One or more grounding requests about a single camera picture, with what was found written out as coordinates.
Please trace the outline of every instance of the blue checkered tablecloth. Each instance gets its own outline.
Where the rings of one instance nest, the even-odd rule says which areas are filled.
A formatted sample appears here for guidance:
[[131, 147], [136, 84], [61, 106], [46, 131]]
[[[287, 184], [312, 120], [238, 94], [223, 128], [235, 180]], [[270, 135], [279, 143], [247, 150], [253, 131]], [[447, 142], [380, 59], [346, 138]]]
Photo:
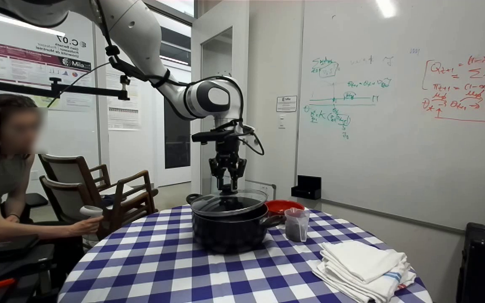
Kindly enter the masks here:
[[[72, 270], [60, 302], [326, 302], [346, 303], [309, 264], [319, 243], [361, 241], [383, 246], [348, 221], [309, 214], [307, 241], [289, 243], [282, 226], [269, 229], [264, 249], [220, 256], [191, 243], [191, 209], [174, 207], [139, 219], [97, 243]], [[395, 293], [392, 302], [430, 302], [422, 283]]]

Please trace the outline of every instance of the woman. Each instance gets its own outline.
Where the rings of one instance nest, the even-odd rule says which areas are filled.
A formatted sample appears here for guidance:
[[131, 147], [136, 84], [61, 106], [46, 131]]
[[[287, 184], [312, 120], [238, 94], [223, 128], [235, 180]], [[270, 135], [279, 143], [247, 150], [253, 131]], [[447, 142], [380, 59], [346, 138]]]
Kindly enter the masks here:
[[23, 106], [35, 105], [24, 96], [0, 94], [0, 204], [1, 197], [6, 195], [3, 207], [0, 207], [0, 241], [38, 236], [55, 244], [55, 263], [67, 273], [82, 256], [80, 236], [95, 232], [100, 217], [72, 226], [31, 226], [19, 222], [28, 174], [33, 163], [33, 157], [23, 152], [33, 150], [26, 148], [26, 145], [31, 142], [29, 135], [36, 133]]

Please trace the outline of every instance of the black pot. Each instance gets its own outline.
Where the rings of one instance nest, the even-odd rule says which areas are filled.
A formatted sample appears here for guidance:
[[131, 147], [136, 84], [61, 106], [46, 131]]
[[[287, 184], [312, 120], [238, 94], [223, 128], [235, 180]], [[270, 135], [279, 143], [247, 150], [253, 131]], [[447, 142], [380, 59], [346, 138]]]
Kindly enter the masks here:
[[267, 227], [280, 222], [269, 217], [262, 202], [242, 199], [240, 209], [225, 209], [220, 201], [189, 202], [193, 241], [211, 253], [243, 253], [262, 248]]

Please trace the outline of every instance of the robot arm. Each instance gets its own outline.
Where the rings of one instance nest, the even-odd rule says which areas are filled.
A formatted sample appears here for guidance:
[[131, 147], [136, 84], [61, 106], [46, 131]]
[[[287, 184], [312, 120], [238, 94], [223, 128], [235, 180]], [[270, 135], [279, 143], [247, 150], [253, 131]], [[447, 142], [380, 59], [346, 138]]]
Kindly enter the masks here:
[[[216, 155], [208, 160], [210, 172], [216, 179], [218, 190], [235, 192], [237, 179], [245, 167], [245, 160], [238, 158], [240, 138], [252, 135], [259, 142], [252, 128], [242, 125], [243, 101], [237, 83], [220, 76], [189, 84], [176, 83], [159, 61], [159, 25], [141, 0], [0, 0], [0, 14], [38, 27], [55, 27], [68, 12], [80, 14], [100, 27], [109, 44], [110, 66], [151, 83], [178, 116], [184, 120], [213, 116], [215, 130], [193, 135], [191, 140], [215, 142]], [[117, 57], [117, 47], [110, 46], [110, 41], [124, 51], [132, 66]], [[227, 185], [223, 185], [225, 172], [230, 177]]]

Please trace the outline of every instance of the white towel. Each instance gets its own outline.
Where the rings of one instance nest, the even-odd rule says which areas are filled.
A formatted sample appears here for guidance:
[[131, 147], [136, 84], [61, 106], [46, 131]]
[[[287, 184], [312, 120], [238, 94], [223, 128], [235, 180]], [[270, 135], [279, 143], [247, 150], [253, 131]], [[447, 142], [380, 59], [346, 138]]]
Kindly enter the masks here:
[[368, 300], [385, 303], [395, 290], [408, 286], [415, 278], [405, 254], [378, 251], [361, 243], [324, 244], [321, 256], [321, 263], [311, 268], [312, 273], [329, 288], [339, 290], [361, 303]]

